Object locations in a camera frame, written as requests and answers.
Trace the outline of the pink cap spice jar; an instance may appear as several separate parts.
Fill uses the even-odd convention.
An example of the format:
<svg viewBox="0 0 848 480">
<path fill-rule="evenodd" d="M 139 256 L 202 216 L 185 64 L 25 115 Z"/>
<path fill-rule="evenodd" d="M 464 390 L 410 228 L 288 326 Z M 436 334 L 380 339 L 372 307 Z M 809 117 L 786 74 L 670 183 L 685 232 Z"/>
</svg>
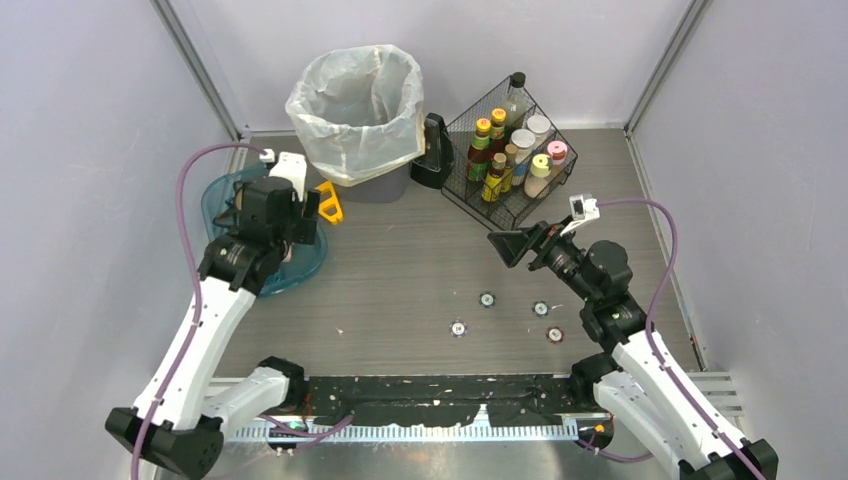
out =
<svg viewBox="0 0 848 480">
<path fill-rule="evenodd" d="M 553 140 L 547 145 L 547 154 L 550 157 L 550 177 L 556 178 L 565 168 L 569 152 L 568 145 L 561 140 Z"/>
</svg>

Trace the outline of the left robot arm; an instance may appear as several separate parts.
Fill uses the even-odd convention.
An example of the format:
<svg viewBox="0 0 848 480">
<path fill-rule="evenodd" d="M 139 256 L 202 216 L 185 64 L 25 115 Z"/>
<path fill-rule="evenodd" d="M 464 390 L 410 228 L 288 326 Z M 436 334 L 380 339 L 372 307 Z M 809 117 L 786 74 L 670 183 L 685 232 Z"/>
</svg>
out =
<svg viewBox="0 0 848 480">
<path fill-rule="evenodd" d="M 177 336 L 153 379 L 130 407 L 113 408 L 106 431 L 131 454 L 201 479 L 225 440 L 275 408 L 297 410 L 308 382 L 301 366 L 275 356 L 262 360 L 236 385 L 208 398 L 207 388 L 236 327 L 266 280 L 293 245 L 317 238 L 320 194 L 299 192 L 291 181 L 266 176 L 238 193 L 230 230 L 207 245 Z"/>
</svg>

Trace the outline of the glass jar white beads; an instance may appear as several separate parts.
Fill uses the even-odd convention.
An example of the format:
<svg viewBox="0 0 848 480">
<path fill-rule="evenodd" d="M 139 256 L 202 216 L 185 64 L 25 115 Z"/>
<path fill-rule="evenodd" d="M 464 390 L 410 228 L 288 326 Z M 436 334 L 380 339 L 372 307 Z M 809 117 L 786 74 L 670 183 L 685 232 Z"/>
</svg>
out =
<svg viewBox="0 0 848 480">
<path fill-rule="evenodd" d="M 526 129 L 534 135 L 534 145 L 538 147 L 550 135 L 552 124 L 543 114 L 534 114 L 526 120 Z"/>
</svg>

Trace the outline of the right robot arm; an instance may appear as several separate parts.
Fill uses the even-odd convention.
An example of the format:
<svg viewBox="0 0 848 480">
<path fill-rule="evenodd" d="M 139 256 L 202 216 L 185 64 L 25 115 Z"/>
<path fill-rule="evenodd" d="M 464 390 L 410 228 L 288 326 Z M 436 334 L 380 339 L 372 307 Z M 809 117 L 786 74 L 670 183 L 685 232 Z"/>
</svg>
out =
<svg viewBox="0 0 848 480">
<path fill-rule="evenodd" d="M 601 352 L 572 366 L 570 388 L 611 414 L 672 479 L 774 479 L 779 459 L 764 439 L 735 427 L 668 351 L 629 292 L 626 250 L 600 240 L 578 248 L 562 225 L 539 222 L 487 239 L 504 264 L 533 252 L 529 270 L 551 270 L 584 302 L 579 312 Z"/>
</svg>

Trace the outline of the yellow cap spice jar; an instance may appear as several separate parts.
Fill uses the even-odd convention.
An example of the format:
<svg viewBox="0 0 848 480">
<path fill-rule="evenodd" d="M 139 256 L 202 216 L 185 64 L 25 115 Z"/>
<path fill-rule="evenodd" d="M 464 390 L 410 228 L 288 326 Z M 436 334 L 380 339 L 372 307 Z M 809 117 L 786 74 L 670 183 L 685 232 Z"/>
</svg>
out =
<svg viewBox="0 0 848 480">
<path fill-rule="evenodd" d="M 549 191 L 551 159 L 547 154 L 539 153 L 530 160 L 528 173 L 524 181 L 524 193 L 528 198 L 544 198 Z"/>
</svg>

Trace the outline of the small brown cap bottle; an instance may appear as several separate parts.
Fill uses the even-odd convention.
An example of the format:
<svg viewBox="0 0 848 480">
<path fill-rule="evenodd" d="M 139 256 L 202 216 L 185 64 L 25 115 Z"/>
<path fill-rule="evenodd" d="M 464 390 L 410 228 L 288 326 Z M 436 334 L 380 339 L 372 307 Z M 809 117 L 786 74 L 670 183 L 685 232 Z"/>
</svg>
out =
<svg viewBox="0 0 848 480">
<path fill-rule="evenodd" d="M 483 201 L 493 203 L 501 192 L 507 157 L 504 153 L 495 153 L 488 167 L 481 192 Z"/>
</svg>

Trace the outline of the small yellow oil bottle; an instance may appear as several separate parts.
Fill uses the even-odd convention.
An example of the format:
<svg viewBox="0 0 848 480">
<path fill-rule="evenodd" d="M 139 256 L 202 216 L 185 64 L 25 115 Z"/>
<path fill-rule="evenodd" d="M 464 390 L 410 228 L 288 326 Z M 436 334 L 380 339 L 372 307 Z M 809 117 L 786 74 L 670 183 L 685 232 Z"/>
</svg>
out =
<svg viewBox="0 0 848 480">
<path fill-rule="evenodd" d="M 517 153 L 518 148 L 512 143 L 507 144 L 504 148 L 503 155 L 505 156 L 506 162 L 503 178 L 500 182 L 502 194 L 509 192 L 512 188 L 512 178 L 516 167 Z"/>
</svg>

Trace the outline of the yellow cap sauce bottle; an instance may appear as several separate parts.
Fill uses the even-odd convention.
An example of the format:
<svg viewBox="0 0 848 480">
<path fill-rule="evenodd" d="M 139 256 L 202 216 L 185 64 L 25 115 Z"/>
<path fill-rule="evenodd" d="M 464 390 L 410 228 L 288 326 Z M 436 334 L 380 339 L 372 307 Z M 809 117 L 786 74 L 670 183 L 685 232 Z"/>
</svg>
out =
<svg viewBox="0 0 848 480">
<path fill-rule="evenodd" d="M 488 152 L 491 156 L 503 151 L 505 143 L 505 122 L 507 112 L 503 108 L 491 111 Z"/>
<path fill-rule="evenodd" d="M 466 178 L 471 182 L 483 180 L 487 168 L 487 148 L 490 141 L 491 121 L 479 118 L 467 152 Z"/>
</svg>

